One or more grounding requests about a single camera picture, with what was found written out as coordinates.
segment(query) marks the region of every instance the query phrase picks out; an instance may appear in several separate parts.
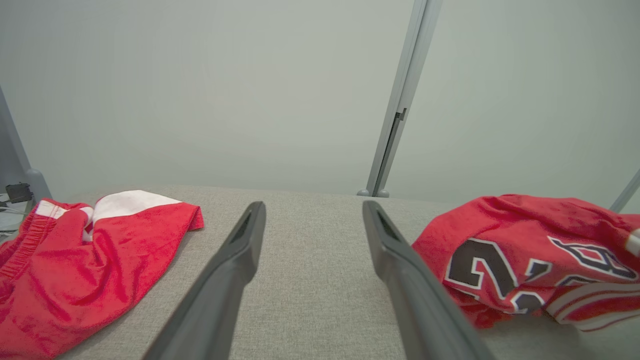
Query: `white backdrop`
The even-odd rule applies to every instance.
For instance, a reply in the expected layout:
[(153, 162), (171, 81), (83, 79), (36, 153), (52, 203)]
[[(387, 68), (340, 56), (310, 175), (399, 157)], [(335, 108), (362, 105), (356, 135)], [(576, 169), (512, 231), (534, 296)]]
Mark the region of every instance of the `white backdrop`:
[(608, 208), (640, 168), (638, 19), (639, 1), (444, 1), (385, 189)]
[(412, 0), (0, 3), (0, 85), (55, 198), (180, 183), (355, 194)]

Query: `red jersey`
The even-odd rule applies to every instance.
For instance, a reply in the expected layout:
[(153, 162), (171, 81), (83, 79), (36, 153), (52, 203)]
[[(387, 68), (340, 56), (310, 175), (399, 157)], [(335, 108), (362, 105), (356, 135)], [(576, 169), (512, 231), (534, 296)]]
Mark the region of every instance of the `red jersey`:
[(436, 217), (412, 246), (476, 327), (545, 310), (592, 331), (640, 315), (640, 215), (481, 197)]

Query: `red shorts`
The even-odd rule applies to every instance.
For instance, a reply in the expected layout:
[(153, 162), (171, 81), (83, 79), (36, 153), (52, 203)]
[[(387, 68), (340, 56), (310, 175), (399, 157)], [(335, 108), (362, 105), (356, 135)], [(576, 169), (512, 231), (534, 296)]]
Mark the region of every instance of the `red shorts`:
[(53, 358), (107, 326), (203, 226), (198, 206), (141, 190), (95, 208), (40, 201), (0, 245), (0, 358)]

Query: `red clothing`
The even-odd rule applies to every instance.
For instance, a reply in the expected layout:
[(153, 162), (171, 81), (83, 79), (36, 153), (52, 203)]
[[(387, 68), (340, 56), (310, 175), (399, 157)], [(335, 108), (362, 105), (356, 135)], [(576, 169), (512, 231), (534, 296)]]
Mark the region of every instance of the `red clothing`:
[(640, 315), (640, 215), (578, 199), (481, 197), (412, 245), (476, 327), (546, 310), (583, 331)]
[(203, 226), (198, 206), (139, 190), (95, 209), (40, 201), (0, 246), (0, 358), (53, 358), (107, 326)]

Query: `gray fabric surface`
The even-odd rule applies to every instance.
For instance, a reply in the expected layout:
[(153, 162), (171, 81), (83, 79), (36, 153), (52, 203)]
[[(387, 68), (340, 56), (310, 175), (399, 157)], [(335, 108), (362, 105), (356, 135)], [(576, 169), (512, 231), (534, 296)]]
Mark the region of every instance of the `gray fabric surface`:
[[(139, 359), (244, 209), (267, 208), (260, 265), (245, 288), (231, 359), (404, 359), (393, 308), (376, 277), (362, 223), (363, 197), (149, 186), (202, 207), (205, 228), (188, 233), (142, 301), (61, 359)], [(91, 205), (104, 193), (75, 197)], [(376, 199), (408, 241), (451, 205)], [(580, 333), (548, 318), (521, 317), (481, 331), (498, 359), (637, 359), (639, 321)]]

